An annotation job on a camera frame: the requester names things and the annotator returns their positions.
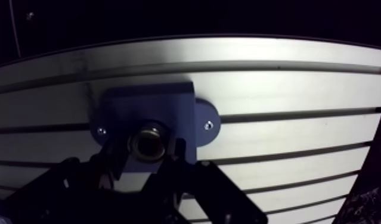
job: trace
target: metal bolt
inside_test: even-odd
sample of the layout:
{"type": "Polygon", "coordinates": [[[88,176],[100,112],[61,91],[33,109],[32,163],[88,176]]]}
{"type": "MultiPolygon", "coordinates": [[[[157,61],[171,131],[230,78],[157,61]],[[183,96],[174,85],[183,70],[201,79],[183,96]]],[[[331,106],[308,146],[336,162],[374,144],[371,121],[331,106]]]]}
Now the metal bolt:
{"type": "Polygon", "coordinates": [[[211,130],[214,127],[214,124],[211,121],[208,121],[204,124],[204,130],[211,130]]]}
{"type": "Polygon", "coordinates": [[[26,13],[26,20],[32,21],[33,16],[35,16],[35,14],[33,12],[26,13]]]}
{"type": "Polygon", "coordinates": [[[105,134],[107,134],[107,130],[103,127],[99,127],[97,129],[97,133],[98,133],[98,135],[105,135],[105,134]]]}

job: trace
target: dark blue mounting bracket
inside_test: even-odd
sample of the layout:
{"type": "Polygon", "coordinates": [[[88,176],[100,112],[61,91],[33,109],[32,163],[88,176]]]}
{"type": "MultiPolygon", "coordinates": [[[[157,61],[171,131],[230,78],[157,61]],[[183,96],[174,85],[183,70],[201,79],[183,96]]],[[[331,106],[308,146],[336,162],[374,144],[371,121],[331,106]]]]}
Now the dark blue mounting bracket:
{"type": "MultiPolygon", "coordinates": [[[[158,122],[175,138],[185,139],[189,163],[197,161],[196,148],[213,141],[221,127],[215,107],[196,99],[193,83],[183,82],[109,89],[101,96],[90,128],[93,138],[104,145],[112,136],[128,133],[145,120],[158,122]]],[[[129,157],[124,172],[156,172],[160,164],[129,157]]]]}

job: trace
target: circular hole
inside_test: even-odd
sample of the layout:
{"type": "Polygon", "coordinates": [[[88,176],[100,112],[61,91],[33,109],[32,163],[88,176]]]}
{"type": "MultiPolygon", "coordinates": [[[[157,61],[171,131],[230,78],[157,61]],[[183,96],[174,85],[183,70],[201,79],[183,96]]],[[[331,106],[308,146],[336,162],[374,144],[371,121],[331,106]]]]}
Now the circular hole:
{"type": "Polygon", "coordinates": [[[153,135],[141,135],[138,138],[137,150],[147,157],[154,157],[161,151],[161,141],[153,135]]]}
{"type": "Polygon", "coordinates": [[[130,140],[132,155],[140,161],[156,162],[164,156],[165,149],[157,129],[143,129],[130,140]]]}

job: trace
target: screw head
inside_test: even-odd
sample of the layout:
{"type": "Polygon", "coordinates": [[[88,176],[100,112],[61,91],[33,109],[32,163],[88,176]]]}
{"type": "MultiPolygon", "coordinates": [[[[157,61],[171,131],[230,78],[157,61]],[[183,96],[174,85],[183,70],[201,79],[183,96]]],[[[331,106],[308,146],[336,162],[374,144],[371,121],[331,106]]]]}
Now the screw head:
{"type": "Polygon", "coordinates": [[[103,127],[99,127],[97,128],[97,134],[98,135],[106,135],[107,134],[107,130],[103,127]]]}
{"type": "Polygon", "coordinates": [[[211,121],[208,121],[204,124],[204,130],[211,130],[214,127],[214,124],[211,121]]]}

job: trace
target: white slatwall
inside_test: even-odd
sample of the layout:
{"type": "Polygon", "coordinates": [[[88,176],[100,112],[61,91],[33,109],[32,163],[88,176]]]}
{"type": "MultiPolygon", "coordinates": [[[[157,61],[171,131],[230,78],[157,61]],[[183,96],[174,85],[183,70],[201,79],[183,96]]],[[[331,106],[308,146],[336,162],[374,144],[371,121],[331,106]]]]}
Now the white slatwall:
{"type": "MultiPolygon", "coordinates": [[[[349,176],[295,188],[249,194],[249,198],[264,212],[296,207],[336,198],[349,193],[357,176],[349,176]]],[[[187,219],[207,219],[195,199],[183,200],[179,211],[187,219]]]]}
{"type": "MultiPolygon", "coordinates": [[[[268,215],[268,223],[269,224],[298,224],[304,223],[308,221],[312,221],[315,219],[321,219],[324,217],[331,216],[342,206],[345,199],[339,199],[336,201],[320,204],[317,206],[311,206],[303,209],[296,209],[291,211],[284,211],[276,214],[268,215]]],[[[331,219],[319,221],[317,223],[331,223],[331,219]]]]}
{"type": "MultiPolygon", "coordinates": [[[[139,76],[90,83],[94,98],[98,99],[112,87],[184,79],[192,80],[196,95],[213,103],[220,115],[381,107],[381,75],[373,74],[237,71],[139,76]]],[[[2,94],[0,127],[86,123],[88,107],[85,83],[2,94]]]]}
{"type": "MultiPolygon", "coordinates": [[[[114,87],[191,80],[196,95],[214,104],[220,115],[256,119],[223,124],[214,142],[197,149],[197,158],[225,161],[220,169],[240,189],[253,192],[248,197],[270,212],[270,224],[320,219],[315,223],[329,224],[333,218],[325,218],[339,211],[342,197],[352,188],[357,177],[353,172],[360,170],[369,150],[361,143],[373,140],[381,114],[281,120],[264,120],[261,115],[373,111],[381,107],[380,72],[381,50],[290,39],[195,38],[77,50],[0,68],[0,89],[46,83],[0,94],[0,129],[88,123],[87,85],[97,101],[114,87]],[[216,68],[189,72],[190,67],[206,68],[209,63],[216,68]],[[239,64],[247,69],[230,68],[239,64]],[[175,72],[151,72],[173,67],[175,72]],[[146,75],[134,76],[136,72],[146,75]],[[50,77],[78,79],[50,86],[50,77]],[[352,144],[357,148],[341,147],[352,144]],[[296,152],[308,155],[287,154],[296,152]],[[239,162],[246,157],[255,161],[239,162]]],[[[6,162],[58,163],[72,156],[84,161],[100,148],[85,130],[0,134],[0,161],[6,162]]],[[[0,186],[19,188],[46,171],[0,165],[0,186]]],[[[115,187],[139,191],[149,175],[124,173],[115,187]]],[[[6,189],[0,189],[0,199],[13,193],[6,189]]],[[[194,199],[184,200],[180,212],[189,219],[207,220],[194,199]]]]}
{"type": "Polygon", "coordinates": [[[90,73],[119,67],[211,61],[282,63],[276,66],[282,66],[284,62],[331,64],[337,69],[342,66],[381,68],[381,50],[278,38],[192,38],[138,42],[72,51],[1,67],[0,86],[83,71],[90,73]]]}

